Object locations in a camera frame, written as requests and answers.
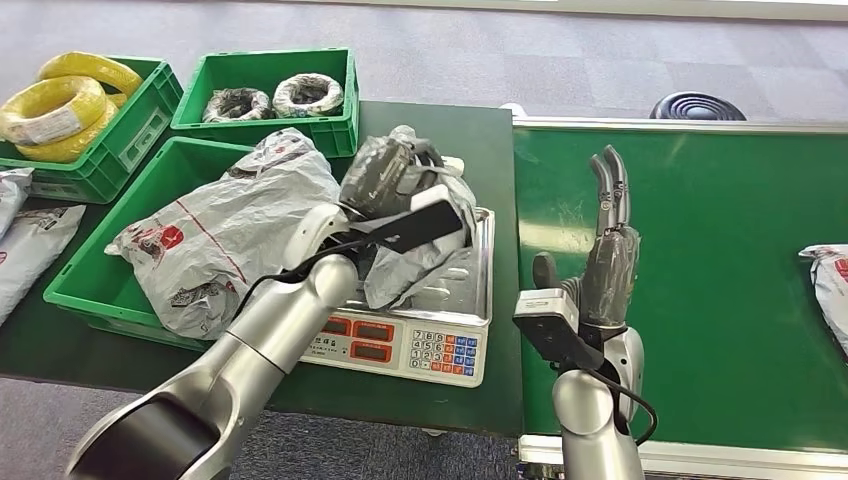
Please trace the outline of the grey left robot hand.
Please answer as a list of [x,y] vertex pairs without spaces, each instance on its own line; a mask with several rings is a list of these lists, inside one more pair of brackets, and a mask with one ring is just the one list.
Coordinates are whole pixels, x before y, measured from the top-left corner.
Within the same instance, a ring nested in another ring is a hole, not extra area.
[[435,185],[443,166],[442,156],[427,139],[370,137],[340,184],[339,201],[364,219],[402,213],[414,195]]

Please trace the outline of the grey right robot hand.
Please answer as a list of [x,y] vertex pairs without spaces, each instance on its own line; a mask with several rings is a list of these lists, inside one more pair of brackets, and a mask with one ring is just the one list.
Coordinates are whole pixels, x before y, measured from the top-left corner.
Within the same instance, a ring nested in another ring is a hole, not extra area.
[[630,225],[628,174],[615,148],[607,145],[590,158],[597,180],[596,236],[584,272],[560,279],[555,260],[547,252],[532,262],[534,285],[563,288],[580,313],[580,322],[603,329],[625,326],[640,255],[639,232]]

